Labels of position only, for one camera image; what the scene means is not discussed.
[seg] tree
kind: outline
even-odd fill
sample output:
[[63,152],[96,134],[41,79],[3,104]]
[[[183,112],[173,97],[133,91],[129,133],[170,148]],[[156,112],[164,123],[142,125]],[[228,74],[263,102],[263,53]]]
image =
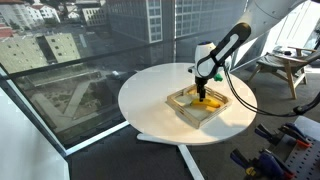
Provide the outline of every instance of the tree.
[[20,26],[17,23],[13,22],[12,20],[10,20],[10,26],[14,30],[20,29]]

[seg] glass facade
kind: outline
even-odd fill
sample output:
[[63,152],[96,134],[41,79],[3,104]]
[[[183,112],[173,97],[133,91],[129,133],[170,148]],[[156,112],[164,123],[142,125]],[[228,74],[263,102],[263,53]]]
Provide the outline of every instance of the glass facade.
[[59,21],[42,18],[30,27],[10,23],[14,12],[1,11],[0,26],[12,33],[0,32],[0,63],[39,121],[68,149],[125,121],[118,94],[128,78],[154,65],[193,62],[196,45],[218,43],[247,1],[59,2],[13,4],[58,14]]

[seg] white wall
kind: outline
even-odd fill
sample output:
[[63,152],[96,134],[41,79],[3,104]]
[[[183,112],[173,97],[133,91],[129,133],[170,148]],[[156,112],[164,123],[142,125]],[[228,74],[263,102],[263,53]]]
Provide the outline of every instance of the white wall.
[[0,179],[69,180],[67,162],[0,89]]

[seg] building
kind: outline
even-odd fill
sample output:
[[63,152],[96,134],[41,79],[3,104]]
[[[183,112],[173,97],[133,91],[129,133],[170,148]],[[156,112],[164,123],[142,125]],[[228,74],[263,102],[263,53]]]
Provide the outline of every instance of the building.
[[0,42],[0,63],[9,73],[79,59],[72,34],[19,36]]
[[3,39],[0,51],[0,63],[9,73],[48,65],[36,39],[30,36]]
[[107,22],[106,12],[102,8],[84,8],[82,12],[87,26],[105,25]]
[[235,8],[243,7],[242,4],[241,1],[230,0],[176,0],[175,36],[182,37],[214,29],[228,28],[230,24],[236,23],[235,15],[243,12],[243,9]]
[[0,38],[13,37],[13,33],[11,27],[6,26],[4,23],[0,23]]
[[160,0],[108,1],[112,30],[147,43],[162,41],[162,3]]
[[74,22],[80,21],[80,15],[77,12],[70,12],[68,13],[68,19]]
[[47,51],[52,51],[58,63],[80,58],[76,43],[71,33],[44,36],[49,45]]
[[38,9],[32,6],[27,6],[26,9],[37,26],[44,24],[44,19]]
[[81,12],[81,20],[87,26],[101,26],[107,23],[105,0],[77,0],[76,5]]
[[0,21],[9,25],[15,23],[20,28],[35,27],[35,23],[32,20],[23,1],[0,0],[0,12]]
[[31,6],[33,9],[38,10],[43,19],[56,19],[60,23],[57,10],[49,5],[35,3]]

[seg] yellow object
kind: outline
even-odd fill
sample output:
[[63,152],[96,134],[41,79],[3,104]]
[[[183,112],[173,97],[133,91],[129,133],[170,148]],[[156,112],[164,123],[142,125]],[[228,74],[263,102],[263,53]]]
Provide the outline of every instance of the yellow object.
[[215,100],[211,100],[211,99],[203,99],[203,101],[201,102],[199,99],[194,99],[191,104],[192,105],[205,105],[205,106],[210,106],[210,107],[214,107],[214,108],[219,108],[220,104],[215,101]]

